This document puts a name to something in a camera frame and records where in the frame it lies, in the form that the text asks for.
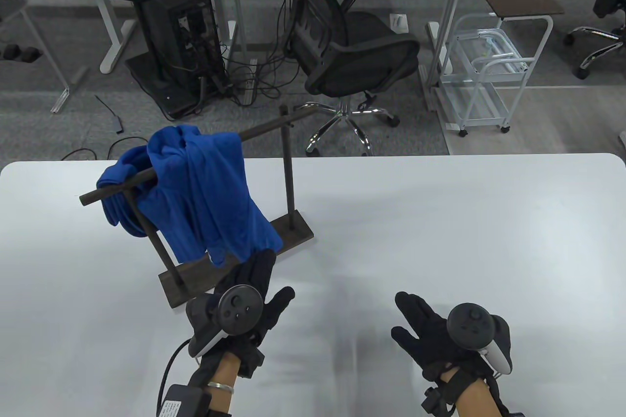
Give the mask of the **person's left hand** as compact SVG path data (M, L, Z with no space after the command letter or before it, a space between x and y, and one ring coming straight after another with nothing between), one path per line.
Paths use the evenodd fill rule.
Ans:
M259 346L295 297L293 288L287 286L266 300L275 262L272 249L255 252L233 267L212 293L186 303L186 316L194 330L188 353L201 359L190 386L199 388L212 381L226 353L241 362L239 377L251 378L262 366L265 357Z

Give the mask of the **person's right hand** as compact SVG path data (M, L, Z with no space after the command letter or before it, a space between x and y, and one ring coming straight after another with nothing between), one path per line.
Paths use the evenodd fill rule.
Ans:
M404 291L394 301L411 329L396 326L391 336L427 381L471 384L512 372L510 328L503 317L474 303L457 305L442 317L423 298Z

